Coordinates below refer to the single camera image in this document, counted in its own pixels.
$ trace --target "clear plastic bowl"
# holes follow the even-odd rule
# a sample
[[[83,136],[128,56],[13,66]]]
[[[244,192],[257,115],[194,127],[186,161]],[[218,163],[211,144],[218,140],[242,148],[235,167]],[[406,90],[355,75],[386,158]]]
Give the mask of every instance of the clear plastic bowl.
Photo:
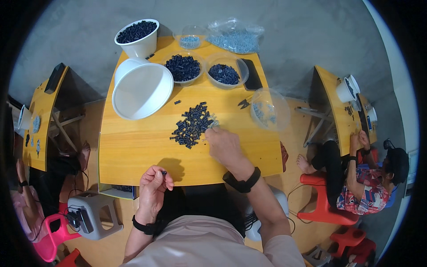
[[[225,84],[222,82],[218,82],[214,78],[212,78],[211,75],[209,75],[209,70],[212,66],[217,64],[224,64],[229,67],[232,67],[237,74],[239,75],[239,83],[238,84]],[[237,56],[233,55],[232,53],[228,52],[221,52],[221,53],[215,53],[206,58],[206,74],[208,76],[208,79],[211,81],[211,83],[221,89],[233,89],[234,87],[241,86],[244,84],[249,77],[249,69],[248,66],[246,66],[246,63],[238,58]]]
[[[251,116],[258,127],[271,131],[284,130],[291,119],[285,98],[271,88],[260,88],[254,92]]]
[[[181,87],[189,86],[205,72],[205,61],[203,60],[201,55],[199,55],[193,51],[180,50],[180,51],[175,51],[175,52],[171,52],[171,53],[167,54],[162,59],[160,64],[162,64],[164,66],[166,64],[166,61],[168,61],[169,59],[172,59],[172,56],[176,56],[176,55],[181,55],[183,57],[184,56],[192,56],[194,60],[197,60],[200,63],[200,65],[199,65],[200,66],[200,73],[197,75],[196,78],[188,80],[188,81],[183,81],[183,82],[173,81],[176,85],[181,86]]]
[[[173,32],[172,36],[182,48],[196,49],[199,48],[208,37],[208,30],[197,25],[188,25],[185,26],[182,31],[177,33]]]

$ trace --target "plastic bag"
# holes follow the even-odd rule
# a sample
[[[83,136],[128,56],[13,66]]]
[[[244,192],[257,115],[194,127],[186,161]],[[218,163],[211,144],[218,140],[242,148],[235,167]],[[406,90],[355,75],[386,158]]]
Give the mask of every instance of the plastic bag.
[[[206,40],[222,49],[237,54],[260,51],[259,38],[264,33],[264,27],[229,18],[208,24],[208,29],[210,33]]]

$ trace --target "floral shirt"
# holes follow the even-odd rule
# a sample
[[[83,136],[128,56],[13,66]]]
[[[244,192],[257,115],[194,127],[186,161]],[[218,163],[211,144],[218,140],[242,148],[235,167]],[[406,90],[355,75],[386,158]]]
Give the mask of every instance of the floral shirt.
[[[388,191],[381,185],[381,170],[356,169],[357,182],[365,186],[362,199],[358,201],[346,186],[336,200],[336,207],[354,214],[364,215],[382,210],[389,200]]]

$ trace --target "black wrist strap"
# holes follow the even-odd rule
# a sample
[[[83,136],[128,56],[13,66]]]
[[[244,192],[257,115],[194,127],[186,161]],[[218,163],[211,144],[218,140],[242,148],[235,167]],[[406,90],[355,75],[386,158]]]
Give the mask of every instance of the black wrist strap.
[[[152,223],[148,223],[147,225],[140,224],[135,220],[135,215],[132,217],[132,222],[136,229],[140,230],[141,232],[144,232],[146,235],[153,235],[157,229],[156,224],[152,224]]]
[[[233,174],[231,174],[229,171],[224,174],[222,179],[237,191],[241,193],[249,193],[251,191],[252,186],[254,186],[258,182],[260,176],[260,169],[258,167],[255,167],[253,174],[251,175],[251,177],[249,177],[247,181],[237,181]]]
[[[369,155],[369,153],[371,153],[371,149],[368,149],[368,150],[364,150],[364,151],[363,151],[364,156]]]
[[[28,185],[28,182],[26,180],[23,182],[19,182],[19,186],[21,186],[21,187],[24,187],[26,185]]]

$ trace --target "black phone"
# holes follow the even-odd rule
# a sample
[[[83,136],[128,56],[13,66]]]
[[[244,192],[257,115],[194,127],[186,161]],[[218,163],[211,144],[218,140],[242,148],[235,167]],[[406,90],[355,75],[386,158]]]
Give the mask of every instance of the black phone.
[[[262,88],[263,84],[261,83],[260,76],[258,75],[257,69],[255,68],[255,65],[252,60],[250,59],[242,59],[243,62],[245,62],[246,66],[248,66],[249,69],[249,78],[245,82],[245,88],[247,91],[255,91],[257,89]],[[240,70],[242,70],[241,62],[237,61],[237,65]]]

